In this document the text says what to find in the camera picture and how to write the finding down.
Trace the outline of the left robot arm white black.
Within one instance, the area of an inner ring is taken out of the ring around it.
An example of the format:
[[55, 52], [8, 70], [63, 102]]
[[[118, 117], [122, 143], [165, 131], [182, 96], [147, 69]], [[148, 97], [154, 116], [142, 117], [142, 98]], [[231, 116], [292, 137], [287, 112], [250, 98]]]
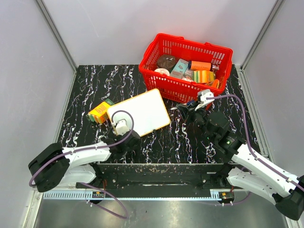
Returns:
[[29, 164], [32, 175], [29, 186], [39, 192], [47, 192], [60, 184], [84, 182], [93, 188], [102, 185], [103, 177], [97, 170], [97, 162], [109, 163], [133, 151], [140, 142], [135, 131], [105, 139], [99, 143], [74, 148], [62, 147], [58, 142], [50, 144]]

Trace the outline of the white board yellow frame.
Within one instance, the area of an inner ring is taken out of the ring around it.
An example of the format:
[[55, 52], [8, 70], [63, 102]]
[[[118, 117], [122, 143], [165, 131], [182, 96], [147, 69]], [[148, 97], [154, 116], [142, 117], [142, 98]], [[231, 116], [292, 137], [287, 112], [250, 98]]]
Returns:
[[129, 129], [134, 126], [133, 130], [140, 137], [171, 123], [157, 88], [110, 106], [107, 114], [116, 134], [120, 133], [120, 130], [116, 128], [120, 120], [125, 120]]

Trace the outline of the white marker blue cap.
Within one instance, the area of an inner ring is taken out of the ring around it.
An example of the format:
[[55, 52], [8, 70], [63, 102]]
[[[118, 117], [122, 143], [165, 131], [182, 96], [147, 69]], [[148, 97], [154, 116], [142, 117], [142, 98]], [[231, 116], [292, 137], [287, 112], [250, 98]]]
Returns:
[[177, 104], [174, 107], [172, 107], [170, 110], [176, 110], [179, 108], [189, 108], [193, 103], [196, 103], [195, 100], [190, 100], [187, 103], [183, 103], [183, 104]]

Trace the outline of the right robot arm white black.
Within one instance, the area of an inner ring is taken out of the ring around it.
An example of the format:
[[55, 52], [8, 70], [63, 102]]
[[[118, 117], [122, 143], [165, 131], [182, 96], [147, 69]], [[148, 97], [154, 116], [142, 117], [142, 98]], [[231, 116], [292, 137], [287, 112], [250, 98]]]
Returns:
[[218, 186], [243, 188], [274, 204], [289, 219], [299, 220], [304, 211], [303, 177], [287, 172], [254, 151], [229, 129], [230, 123], [223, 113], [207, 114], [200, 104], [179, 104], [176, 109], [185, 121], [194, 123], [209, 137], [216, 155], [224, 162], [216, 176]]

